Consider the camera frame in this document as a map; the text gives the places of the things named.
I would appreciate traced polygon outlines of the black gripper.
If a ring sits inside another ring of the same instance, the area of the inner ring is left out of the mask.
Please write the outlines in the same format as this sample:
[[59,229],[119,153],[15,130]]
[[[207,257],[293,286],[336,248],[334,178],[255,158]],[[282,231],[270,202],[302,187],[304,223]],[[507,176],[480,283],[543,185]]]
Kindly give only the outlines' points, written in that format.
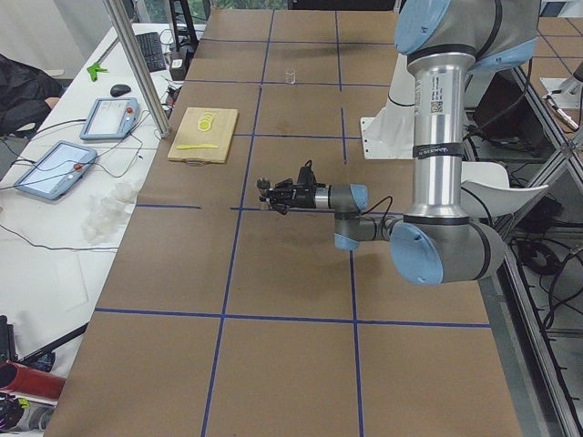
[[269,192],[283,193],[293,192],[291,196],[270,196],[271,208],[282,215],[286,215],[290,208],[316,208],[315,187],[300,186],[295,187],[291,178],[284,179],[269,188]]

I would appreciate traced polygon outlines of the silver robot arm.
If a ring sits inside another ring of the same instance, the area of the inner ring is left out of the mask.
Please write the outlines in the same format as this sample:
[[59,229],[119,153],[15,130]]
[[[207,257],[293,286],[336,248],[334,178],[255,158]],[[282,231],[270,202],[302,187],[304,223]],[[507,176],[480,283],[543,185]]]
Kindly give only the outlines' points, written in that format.
[[408,1],[395,29],[397,50],[414,77],[413,204],[401,218],[368,217],[363,185],[325,185],[310,165],[297,178],[258,181],[272,209],[326,208],[335,245],[356,249],[386,240],[402,277],[418,285],[492,275],[504,257],[499,234],[461,204],[465,79],[473,67],[505,70],[532,57],[536,1]]

